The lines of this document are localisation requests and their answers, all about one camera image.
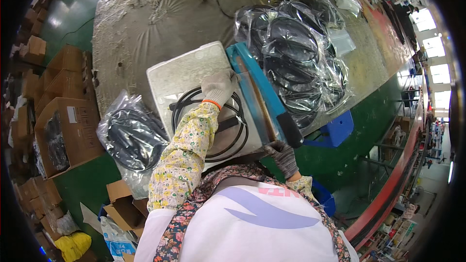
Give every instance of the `white t-shirt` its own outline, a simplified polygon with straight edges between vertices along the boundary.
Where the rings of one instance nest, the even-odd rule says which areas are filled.
[[[175,213],[165,208],[149,213],[135,262],[153,261]],[[351,261],[359,261],[354,248],[340,234]],[[180,262],[338,261],[329,230],[302,196],[242,177],[222,181],[197,210],[178,258]]]

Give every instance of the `orange wristband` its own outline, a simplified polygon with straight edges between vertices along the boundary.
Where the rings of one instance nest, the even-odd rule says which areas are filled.
[[[202,102],[210,102],[210,103],[213,103],[213,104],[215,104],[216,106],[218,106],[218,109],[222,110],[222,107],[221,107],[217,102],[214,102],[213,100],[205,99],[205,100],[203,100]]]

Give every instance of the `floral apron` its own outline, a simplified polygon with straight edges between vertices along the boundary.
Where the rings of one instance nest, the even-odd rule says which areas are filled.
[[[172,221],[168,225],[162,239],[158,245],[154,262],[177,262],[181,251],[181,243],[191,218],[196,211],[202,207],[212,194],[215,192],[218,184],[229,177],[244,177],[250,180],[259,181],[267,184],[273,184],[283,188],[290,189],[287,185],[280,183],[274,178],[268,177],[264,171],[256,165],[230,165],[222,169],[210,172],[202,179],[201,184],[187,198],[186,202],[175,213]],[[348,248],[341,238],[337,228],[332,220],[325,213],[322,206],[318,205],[305,194],[298,193],[304,197],[313,208],[315,208],[322,217],[323,224],[329,229],[332,236],[333,244],[338,255],[339,262],[350,262]]]

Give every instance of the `workbench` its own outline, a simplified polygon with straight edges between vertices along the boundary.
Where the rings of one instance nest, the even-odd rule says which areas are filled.
[[[381,9],[364,0],[356,18],[339,9],[356,49],[343,57],[349,68],[353,96],[331,114],[321,113],[301,133],[306,136],[325,125],[384,84],[410,60],[413,51],[402,45]],[[162,61],[221,41],[234,44],[233,17],[245,5],[270,0],[100,0],[93,34],[93,62],[98,70],[96,97],[101,115],[122,89],[141,94],[149,108],[156,107],[146,70]]]

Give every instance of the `green painted floor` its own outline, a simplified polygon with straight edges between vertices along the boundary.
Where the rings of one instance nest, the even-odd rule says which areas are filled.
[[[64,44],[92,51],[93,18],[98,0],[54,0],[44,22],[41,37],[47,41],[48,63]],[[358,156],[367,155],[385,132],[395,114],[394,100],[400,99],[403,81],[399,75],[351,109],[354,131],[336,149],[304,146],[295,151],[303,175],[312,175],[335,196],[337,211],[361,213],[368,205],[367,168]],[[279,179],[283,179],[270,158],[262,160]],[[106,184],[120,179],[112,158],[105,154],[70,172],[54,178],[63,199],[62,207],[71,212],[79,227],[92,237],[92,250],[102,261],[111,261],[103,237],[83,223],[80,202],[94,213],[108,199]]]

